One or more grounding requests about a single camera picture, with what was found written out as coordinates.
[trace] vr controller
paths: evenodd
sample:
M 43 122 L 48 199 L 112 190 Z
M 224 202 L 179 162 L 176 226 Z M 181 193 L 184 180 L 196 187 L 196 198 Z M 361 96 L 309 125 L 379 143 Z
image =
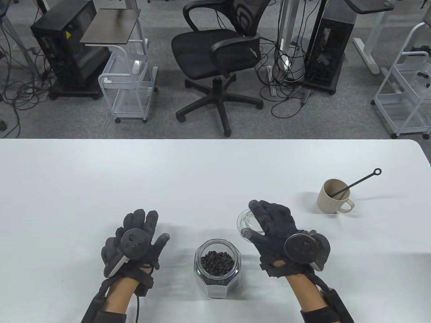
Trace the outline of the vr controller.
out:
M 102 248 L 102 259 L 105 263 L 103 275 L 110 278 L 129 260 L 142 257 L 148 250 L 151 240 L 141 229 L 134 228 L 126 231 L 120 244 L 115 245 L 116 238 L 108 238 Z
M 316 230 L 301 230 L 286 240 L 284 252 L 293 262 L 309 264 L 314 270 L 322 271 L 331 246 L 328 239 Z

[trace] mesh backrest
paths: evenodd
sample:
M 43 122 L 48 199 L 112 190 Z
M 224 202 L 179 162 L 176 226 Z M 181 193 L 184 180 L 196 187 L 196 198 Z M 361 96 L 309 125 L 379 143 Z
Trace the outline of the mesh backrest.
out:
M 244 36 L 254 36 L 260 18 L 271 0 L 232 0 L 237 28 Z

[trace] chair base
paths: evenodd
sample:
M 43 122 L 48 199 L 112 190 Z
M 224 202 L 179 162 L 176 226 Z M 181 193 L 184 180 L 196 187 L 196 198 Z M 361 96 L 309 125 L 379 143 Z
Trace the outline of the chair base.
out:
M 220 119 L 222 121 L 223 130 L 225 137 L 230 137 L 232 134 L 232 130 L 229 127 L 228 116 L 226 115 L 226 109 L 224 102 L 241 102 L 241 103 L 249 103 L 256 106 L 258 109 L 263 109 L 263 101 L 260 99 L 255 99 L 249 96 L 233 94 L 226 92 L 229 85 L 235 82 L 237 79 L 236 74 L 233 74 L 232 77 L 226 82 L 223 86 L 222 80 L 219 76 L 215 77 L 212 81 L 212 88 L 200 85 L 190 80 L 185 80 L 184 84 L 187 88 L 193 87 L 198 91 L 206 94 L 205 97 L 189 104 L 188 106 L 182 108 L 181 110 L 176 112 L 176 117 L 179 122 L 185 122 L 187 113 L 190 113 L 194 110 L 202 108 L 208 104 L 215 104 L 217 106 L 217 110 L 219 111 Z

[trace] glass jar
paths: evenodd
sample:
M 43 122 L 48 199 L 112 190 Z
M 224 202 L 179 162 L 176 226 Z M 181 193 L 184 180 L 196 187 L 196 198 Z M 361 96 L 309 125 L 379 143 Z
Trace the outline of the glass jar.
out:
M 237 219 L 237 228 L 240 234 L 242 229 L 249 228 L 253 231 L 256 231 L 258 234 L 265 235 L 259 222 L 257 222 L 256 218 L 254 217 L 250 209 L 247 209 L 241 212 L 240 216 Z
M 227 252 L 234 260 L 231 271 L 223 276 L 206 272 L 201 258 L 210 251 Z M 211 239 L 201 245 L 194 256 L 194 273 L 201 289 L 211 298 L 226 298 L 239 284 L 241 276 L 241 253 L 227 240 Z

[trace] black stirrer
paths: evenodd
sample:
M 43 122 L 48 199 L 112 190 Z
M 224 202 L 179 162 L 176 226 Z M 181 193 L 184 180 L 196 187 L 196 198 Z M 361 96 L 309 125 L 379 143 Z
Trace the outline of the black stirrer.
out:
M 376 168 L 376 169 L 374 170 L 374 172 L 372 172 L 372 173 L 371 173 L 371 174 L 369 174 L 368 176 L 365 176 L 364 178 L 360 179 L 359 181 L 354 182 L 353 184 L 351 184 L 351 185 L 349 185 L 349 186 L 347 186 L 347 187 L 344 187 L 342 190 L 340 190 L 340 191 L 336 192 L 335 194 L 331 194 L 331 195 L 329 195 L 329 197 L 330 197 L 330 198 L 333 198 L 334 196 L 337 196 L 338 194 L 340 194 L 340 193 L 342 193 L 342 192 L 344 192 L 344 191 L 347 191 L 349 188 L 351 188 L 351 187 L 355 186 L 356 184 L 359 184 L 360 182 L 365 181 L 366 179 L 370 178 L 371 176 L 374 176 L 374 175 L 380 175 L 380 174 L 381 174 L 381 169 L 380 169 L 380 168 Z

